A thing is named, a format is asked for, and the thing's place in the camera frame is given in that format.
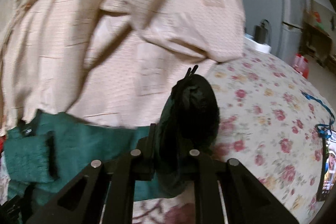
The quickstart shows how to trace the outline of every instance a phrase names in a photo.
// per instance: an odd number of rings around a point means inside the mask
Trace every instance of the white floral bedsheet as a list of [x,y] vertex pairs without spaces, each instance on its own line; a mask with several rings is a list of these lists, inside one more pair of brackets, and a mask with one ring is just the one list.
[[[216,65],[207,79],[221,115],[215,157],[240,160],[300,224],[309,223],[323,204],[316,202],[322,140],[315,125],[329,115],[301,90],[330,105],[286,63],[250,50]],[[190,187],[176,198],[136,202],[133,224],[193,224],[193,195]]]

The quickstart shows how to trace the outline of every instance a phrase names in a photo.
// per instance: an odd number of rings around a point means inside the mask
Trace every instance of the blue lanyard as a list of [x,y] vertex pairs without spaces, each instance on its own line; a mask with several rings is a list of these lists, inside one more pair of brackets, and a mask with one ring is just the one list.
[[329,125],[328,124],[319,123],[319,124],[317,124],[315,126],[317,132],[321,135],[322,138],[329,139],[331,137],[331,135],[332,135],[331,126],[335,122],[335,115],[331,112],[331,110],[329,109],[329,107],[327,107],[321,100],[316,99],[315,97],[313,97],[313,96],[311,96],[308,93],[305,93],[303,91],[301,91],[301,93],[308,100],[314,100],[314,101],[317,101],[318,103],[320,103],[329,112],[329,114],[331,116],[331,118],[329,119]]

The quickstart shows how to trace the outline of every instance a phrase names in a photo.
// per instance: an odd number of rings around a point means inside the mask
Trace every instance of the floor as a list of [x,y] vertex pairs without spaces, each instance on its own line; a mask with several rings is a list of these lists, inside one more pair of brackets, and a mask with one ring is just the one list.
[[327,99],[334,112],[336,111],[336,75],[327,68],[322,68],[315,60],[306,56],[309,61],[308,80]]

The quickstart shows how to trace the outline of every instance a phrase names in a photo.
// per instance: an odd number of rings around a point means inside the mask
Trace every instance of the metal rivet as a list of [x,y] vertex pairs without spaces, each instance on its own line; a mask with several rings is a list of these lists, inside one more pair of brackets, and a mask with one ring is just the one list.
[[99,167],[101,165],[101,161],[100,160],[93,160],[92,162],[91,162],[91,166],[93,167],[93,168],[97,168],[97,167]]
[[233,166],[238,166],[239,161],[237,159],[229,159],[229,164]]
[[200,152],[197,149],[192,149],[189,151],[189,154],[193,157],[196,157],[200,154]]
[[141,155],[141,151],[139,149],[133,149],[131,151],[131,155],[134,157],[140,156]]

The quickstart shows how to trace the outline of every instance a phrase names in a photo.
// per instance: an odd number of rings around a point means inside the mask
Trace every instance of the blue cord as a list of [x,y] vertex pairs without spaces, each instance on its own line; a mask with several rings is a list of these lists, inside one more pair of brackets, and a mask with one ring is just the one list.
[[317,101],[318,103],[320,103],[329,112],[329,114],[331,116],[331,118],[329,119],[329,125],[328,124],[319,123],[319,124],[317,124],[315,126],[317,132],[321,135],[322,138],[329,139],[331,137],[331,135],[332,135],[332,133],[331,133],[331,126],[335,122],[335,115],[331,112],[331,110],[329,109],[329,107],[327,107],[321,100],[316,99],[315,97],[309,95],[306,92],[301,91],[301,93],[308,100],[314,100],[314,101]]

